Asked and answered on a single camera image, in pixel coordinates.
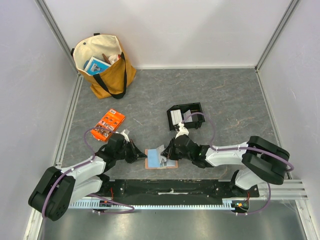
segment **orange box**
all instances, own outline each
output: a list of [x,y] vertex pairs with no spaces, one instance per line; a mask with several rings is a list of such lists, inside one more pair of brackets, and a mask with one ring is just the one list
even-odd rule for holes
[[[125,118],[125,115],[111,108],[95,126],[100,128],[108,128],[115,132]],[[111,132],[104,129],[92,129],[91,134],[95,139],[103,142],[108,141],[112,135]]]

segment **gray floor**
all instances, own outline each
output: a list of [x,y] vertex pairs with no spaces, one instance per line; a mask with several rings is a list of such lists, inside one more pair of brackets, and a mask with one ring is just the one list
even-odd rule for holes
[[[83,82],[63,167],[89,157],[83,133],[110,108],[126,116],[120,130],[129,129],[129,136],[144,150],[167,145],[175,135],[169,131],[167,109],[194,102],[201,102],[203,111],[215,122],[217,146],[241,143],[252,135],[276,142],[253,69],[139,70],[127,95],[120,100],[98,100],[90,85]],[[192,129],[189,136],[198,144],[207,144],[212,129],[206,122],[200,129]],[[90,135],[87,139],[95,150],[103,144]],[[133,164],[119,161],[107,175],[123,179],[230,179],[234,171],[235,167],[226,165],[201,169],[187,160],[179,161],[177,169],[147,170],[141,160]],[[252,200],[250,209],[264,204]],[[211,210],[140,210],[98,216],[88,210],[70,209],[59,221],[47,220],[44,236],[39,239],[305,240],[306,237],[294,201],[286,204],[275,201],[262,213],[246,217]]]
[[[136,146],[153,149],[165,146],[175,136],[169,131],[166,111],[177,104],[200,102],[203,112],[216,125],[215,145],[245,142],[257,135],[276,142],[267,108],[254,69],[157,69],[138,70],[124,98],[97,99],[90,84],[83,82],[63,158],[63,167],[90,156],[83,142],[85,130],[93,127],[114,108],[126,116],[119,130],[129,129]],[[190,137],[198,144],[208,144],[213,132],[205,122]],[[98,150],[103,145],[90,134],[88,142]],[[145,169],[144,160],[128,164],[118,161],[107,172],[115,179],[230,179],[235,167],[197,168],[180,160],[177,169]]]
[[[252,209],[265,204],[251,201]],[[39,240],[306,240],[294,201],[271,202],[267,210],[235,216],[221,210],[140,210],[98,216],[70,209],[46,220]]]

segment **item in bag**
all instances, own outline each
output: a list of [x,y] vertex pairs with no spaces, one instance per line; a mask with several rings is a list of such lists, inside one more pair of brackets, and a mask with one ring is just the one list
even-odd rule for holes
[[116,61],[118,61],[120,59],[121,55],[119,54],[115,54],[115,55],[111,55],[108,60],[110,62],[110,64],[114,64]]
[[110,64],[92,56],[89,62],[87,63],[84,71],[86,71],[90,75],[95,75],[95,74],[102,73],[110,66],[111,66]]
[[107,58],[107,56],[106,56],[104,53],[102,53],[102,57],[103,57],[103,60],[104,60],[107,64],[110,64],[109,59]]
[[[107,128],[115,132],[125,118],[125,115],[111,108],[95,126]],[[106,142],[112,135],[107,129],[92,129],[91,134],[95,139]]]
[[89,60],[85,61],[84,65],[83,65],[83,69],[86,69],[88,63],[89,63]]

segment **black bag handle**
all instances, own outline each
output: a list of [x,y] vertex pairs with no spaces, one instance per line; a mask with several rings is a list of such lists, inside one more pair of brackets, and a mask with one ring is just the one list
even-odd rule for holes
[[94,79],[100,85],[100,87],[102,87],[103,90],[108,92],[115,99],[122,99],[127,91],[127,63],[126,63],[125,54],[123,52],[121,52],[121,58],[124,60],[123,92],[118,93],[118,94],[111,93],[109,91],[108,87],[106,86],[106,84],[104,83],[104,81],[102,80],[100,74],[98,73],[98,74],[93,75]]

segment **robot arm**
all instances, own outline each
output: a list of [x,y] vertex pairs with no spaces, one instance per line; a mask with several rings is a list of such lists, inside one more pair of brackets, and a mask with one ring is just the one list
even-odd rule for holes
[[127,163],[133,163],[139,158],[146,158],[147,156],[135,146],[132,139],[128,138],[128,133],[127,130],[114,133],[108,143],[95,153],[93,160],[89,158],[62,169],[49,167],[32,192],[28,204],[41,212],[53,184],[63,173],[69,171],[54,189],[45,208],[45,216],[56,221],[66,212],[69,204],[98,192],[103,180],[109,178],[103,173],[115,166],[116,161],[125,159]]
[[284,182],[287,165],[279,160],[247,148],[256,148],[289,160],[289,153],[265,139],[252,136],[248,142],[224,147],[197,145],[189,137],[189,131],[183,123],[178,124],[178,131],[169,146],[161,153],[168,159],[188,159],[199,168],[219,165],[243,165],[245,169],[237,170],[231,179],[230,188],[234,192],[248,190],[262,182],[281,185]]

